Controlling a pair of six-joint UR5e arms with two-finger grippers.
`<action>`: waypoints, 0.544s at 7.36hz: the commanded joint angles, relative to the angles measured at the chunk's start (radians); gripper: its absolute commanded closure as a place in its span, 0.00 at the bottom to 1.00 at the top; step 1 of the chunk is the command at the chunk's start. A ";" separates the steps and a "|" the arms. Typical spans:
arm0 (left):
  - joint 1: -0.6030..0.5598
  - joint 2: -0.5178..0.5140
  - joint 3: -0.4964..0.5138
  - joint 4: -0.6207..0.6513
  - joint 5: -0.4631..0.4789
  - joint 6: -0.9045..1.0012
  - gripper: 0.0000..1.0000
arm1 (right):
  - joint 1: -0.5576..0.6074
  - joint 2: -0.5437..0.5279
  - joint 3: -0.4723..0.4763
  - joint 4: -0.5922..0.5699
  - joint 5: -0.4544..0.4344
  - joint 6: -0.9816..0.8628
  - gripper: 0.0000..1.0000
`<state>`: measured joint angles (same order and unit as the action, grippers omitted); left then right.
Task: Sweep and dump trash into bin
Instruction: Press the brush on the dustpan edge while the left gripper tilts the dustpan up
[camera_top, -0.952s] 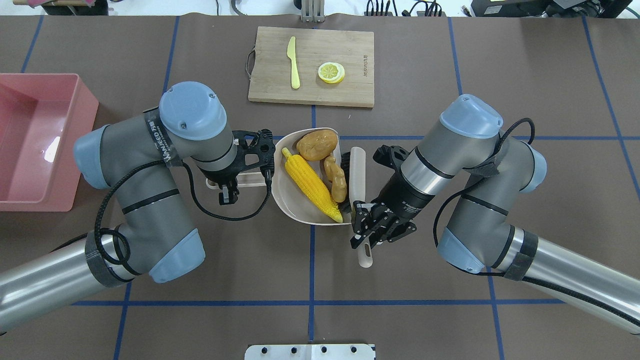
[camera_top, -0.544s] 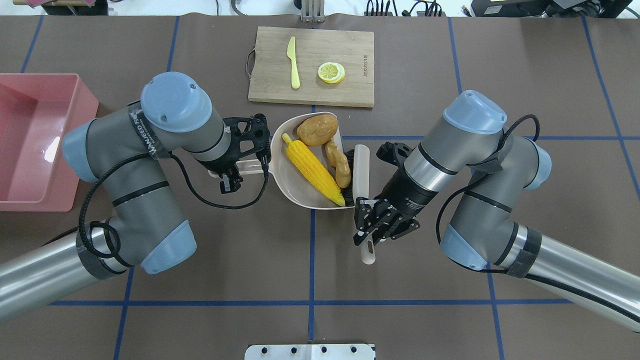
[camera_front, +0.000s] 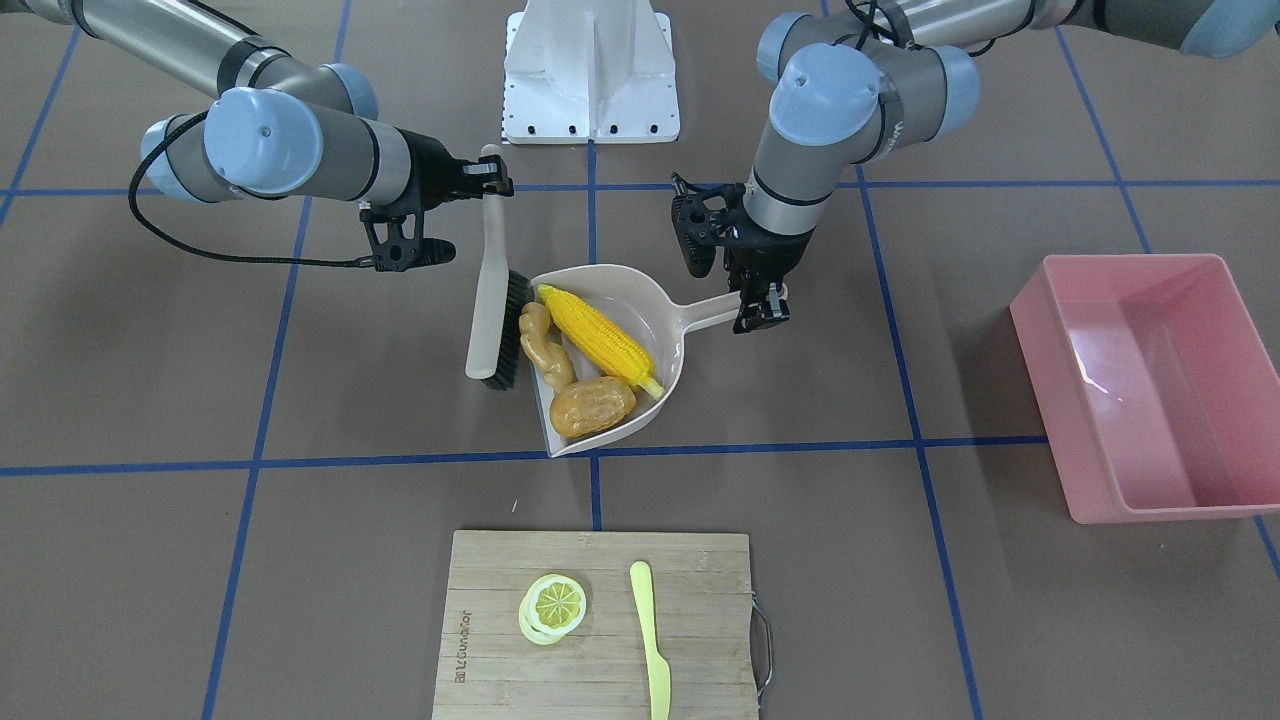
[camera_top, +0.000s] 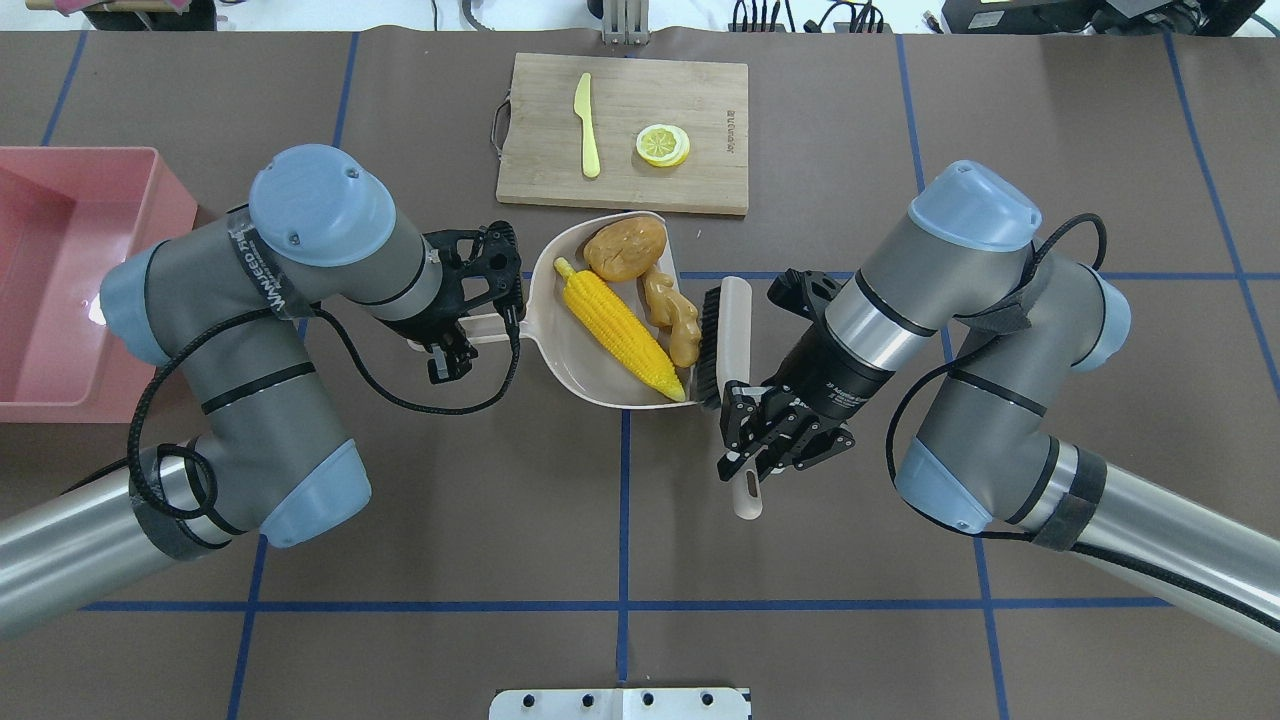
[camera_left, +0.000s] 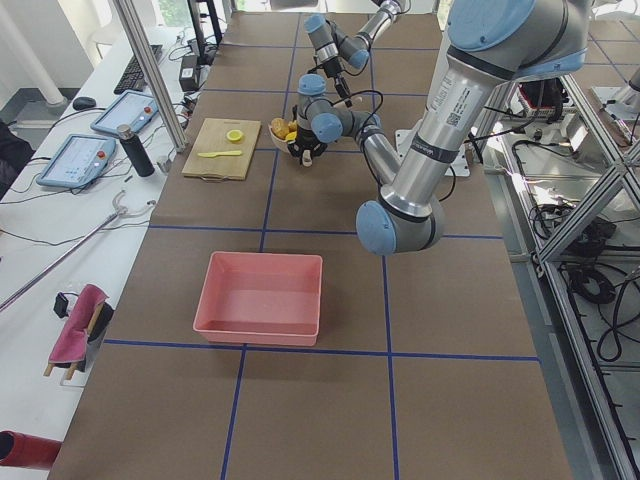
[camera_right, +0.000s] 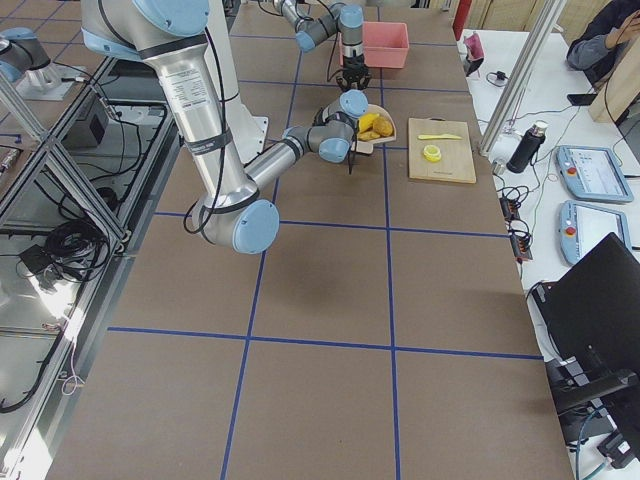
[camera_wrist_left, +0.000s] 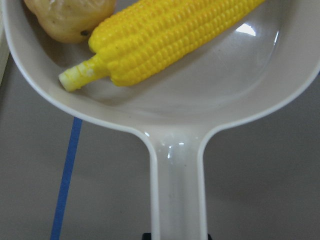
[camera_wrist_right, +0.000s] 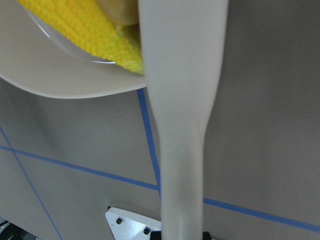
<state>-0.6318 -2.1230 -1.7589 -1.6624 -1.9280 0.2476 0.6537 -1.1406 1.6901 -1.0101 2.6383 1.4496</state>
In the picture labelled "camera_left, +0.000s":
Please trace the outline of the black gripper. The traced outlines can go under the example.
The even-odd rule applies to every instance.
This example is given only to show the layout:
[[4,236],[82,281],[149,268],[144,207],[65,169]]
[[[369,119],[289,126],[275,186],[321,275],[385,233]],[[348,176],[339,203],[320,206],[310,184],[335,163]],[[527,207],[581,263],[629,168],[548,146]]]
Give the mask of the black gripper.
[[317,138],[312,131],[310,121],[298,112],[297,105],[292,107],[292,114],[293,119],[297,121],[298,125],[293,153],[302,153],[300,164],[303,167],[311,167],[313,165],[313,159],[321,156],[328,145]]
[[322,61],[319,56],[313,57],[315,65],[310,68],[308,74],[318,74],[322,71],[327,78],[334,81],[334,86],[340,99],[351,98],[350,88],[343,76],[344,67],[339,57],[332,57]]

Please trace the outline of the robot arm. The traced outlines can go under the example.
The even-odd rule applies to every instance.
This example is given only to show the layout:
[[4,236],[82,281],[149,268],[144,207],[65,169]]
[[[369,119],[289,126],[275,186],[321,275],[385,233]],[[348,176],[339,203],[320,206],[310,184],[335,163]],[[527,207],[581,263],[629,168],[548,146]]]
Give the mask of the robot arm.
[[590,12],[588,1],[456,1],[447,19],[449,41],[440,50],[448,68],[404,155],[375,114],[333,105],[315,73],[298,83],[298,133],[290,152],[300,157],[353,138],[379,183],[377,199],[356,215],[361,244],[380,256],[424,250],[443,233],[435,190],[494,89],[580,69]]
[[398,18],[411,10],[411,1],[374,1],[377,12],[353,36],[347,35],[338,24],[323,14],[313,14],[304,21],[305,31],[314,48],[315,65],[308,74],[323,72],[332,79],[341,103],[352,106],[352,92],[344,75],[358,76],[370,60],[376,38]]

